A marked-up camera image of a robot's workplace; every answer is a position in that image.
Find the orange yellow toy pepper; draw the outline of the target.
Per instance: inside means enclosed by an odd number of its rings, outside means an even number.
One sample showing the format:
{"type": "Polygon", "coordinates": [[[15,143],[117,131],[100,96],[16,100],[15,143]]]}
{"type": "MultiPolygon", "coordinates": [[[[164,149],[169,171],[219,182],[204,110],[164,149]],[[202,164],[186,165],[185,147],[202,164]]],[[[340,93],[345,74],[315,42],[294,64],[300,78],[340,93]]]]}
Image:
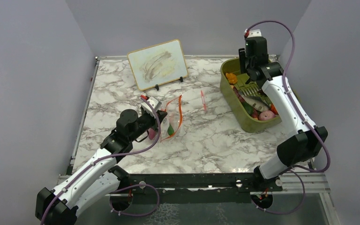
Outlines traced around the orange yellow toy pepper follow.
{"type": "Polygon", "coordinates": [[[230,85],[234,85],[238,82],[237,75],[234,73],[226,73],[225,77],[230,85]]]}

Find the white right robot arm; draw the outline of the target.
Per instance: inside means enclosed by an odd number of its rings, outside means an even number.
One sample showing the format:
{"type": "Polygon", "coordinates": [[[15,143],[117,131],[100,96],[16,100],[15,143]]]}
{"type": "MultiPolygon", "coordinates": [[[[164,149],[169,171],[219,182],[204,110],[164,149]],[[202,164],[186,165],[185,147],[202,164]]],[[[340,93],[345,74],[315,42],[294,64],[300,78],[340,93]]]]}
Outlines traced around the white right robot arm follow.
{"type": "Polygon", "coordinates": [[[304,111],[281,65],[270,62],[267,40],[256,36],[247,37],[245,42],[245,48],[239,49],[241,71],[267,95],[288,133],[288,139],[277,146],[276,155],[255,168],[252,186],[263,191],[270,185],[270,179],[299,162],[316,157],[328,132],[325,127],[318,127],[304,111]]]}

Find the white toy mushroom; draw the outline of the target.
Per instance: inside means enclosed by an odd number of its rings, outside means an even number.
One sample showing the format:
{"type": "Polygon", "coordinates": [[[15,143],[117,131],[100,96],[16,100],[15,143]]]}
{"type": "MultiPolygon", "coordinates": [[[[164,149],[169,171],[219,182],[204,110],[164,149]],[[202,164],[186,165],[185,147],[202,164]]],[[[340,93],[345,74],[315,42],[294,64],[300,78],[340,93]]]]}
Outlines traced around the white toy mushroom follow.
{"type": "Polygon", "coordinates": [[[170,126],[170,121],[167,118],[164,118],[161,122],[161,133],[162,135],[168,134],[168,128],[170,126]]]}

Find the clear zip bag orange zipper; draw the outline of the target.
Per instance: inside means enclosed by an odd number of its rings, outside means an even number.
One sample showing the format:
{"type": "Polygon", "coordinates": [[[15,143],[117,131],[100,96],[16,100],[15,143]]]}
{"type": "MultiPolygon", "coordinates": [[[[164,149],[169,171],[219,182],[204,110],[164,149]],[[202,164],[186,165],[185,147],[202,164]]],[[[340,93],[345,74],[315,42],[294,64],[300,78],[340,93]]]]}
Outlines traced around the clear zip bag orange zipper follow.
{"type": "Polygon", "coordinates": [[[182,95],[173,98],[171,100],[165,100],[162,102],[161,111],[167,112],[166,118],[170,121],[175,133],[172,136],[160,135],[160,141],[166,141],[174,138],[176,135],[180,135],[180,130],[183,122],[182,108],[181,108],[182,95]]]}

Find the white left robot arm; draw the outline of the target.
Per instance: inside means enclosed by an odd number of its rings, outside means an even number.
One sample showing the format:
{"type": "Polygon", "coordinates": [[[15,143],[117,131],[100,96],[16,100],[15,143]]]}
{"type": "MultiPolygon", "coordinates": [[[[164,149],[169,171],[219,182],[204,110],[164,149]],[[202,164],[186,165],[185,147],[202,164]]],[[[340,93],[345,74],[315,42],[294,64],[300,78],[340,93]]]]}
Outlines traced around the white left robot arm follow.
{"type": "Polygon", "coordinates": [[[116,166],[133,148],[133,142],[150,128],[157,130],[149,111],[124,110],[116,128],[78,171],[53,189],[37,195],[35,215],[44,225],[73,225],[78,217],[104,195],[128,188],[127,172],[116,166]]]}

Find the magenta toy beet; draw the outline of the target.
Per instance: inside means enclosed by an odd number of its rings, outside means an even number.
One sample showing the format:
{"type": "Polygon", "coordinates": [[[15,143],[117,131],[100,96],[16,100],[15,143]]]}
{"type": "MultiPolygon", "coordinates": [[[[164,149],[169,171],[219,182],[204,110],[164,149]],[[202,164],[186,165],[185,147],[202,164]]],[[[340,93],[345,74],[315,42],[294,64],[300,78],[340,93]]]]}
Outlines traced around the magenta toy beet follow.
{"type": "Polygon", "coordinates": [[[150,128],[150,129],[148,130],[148,138],[149,138],[150,140],[154,140],[154,138],[156,137],[156,135],[157,135],[157,131],[155,131],[154,129],[150,128]]]}

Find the green toy cucumber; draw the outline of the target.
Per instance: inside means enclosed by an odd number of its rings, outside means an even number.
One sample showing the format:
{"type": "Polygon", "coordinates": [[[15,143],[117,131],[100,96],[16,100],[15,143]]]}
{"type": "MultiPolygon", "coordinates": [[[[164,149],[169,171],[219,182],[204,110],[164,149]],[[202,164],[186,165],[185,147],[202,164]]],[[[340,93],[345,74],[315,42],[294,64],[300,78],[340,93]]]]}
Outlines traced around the green toy cucumber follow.
{"type": "Polygon", "coordinates": [[[174,133],[175,133],[175,131],[174,131],[172,125],[169,124],[169,127],[168,127],[168,129],[167,129],[167,134],[168,134],[169,136],[172,136],[174,133]]]}

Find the red toy chili pepper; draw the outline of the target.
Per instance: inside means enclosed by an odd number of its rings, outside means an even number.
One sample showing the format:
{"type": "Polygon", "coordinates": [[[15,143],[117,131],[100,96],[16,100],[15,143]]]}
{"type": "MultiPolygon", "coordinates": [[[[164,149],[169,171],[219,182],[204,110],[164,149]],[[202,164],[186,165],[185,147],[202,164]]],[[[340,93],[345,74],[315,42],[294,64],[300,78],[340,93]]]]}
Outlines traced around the red toy chili pepper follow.
{"type": "Polygon", "coordinates": [[[270,110],[275,114],[278,115],[278,112],[273,104],[270,105],[270,110]]]}

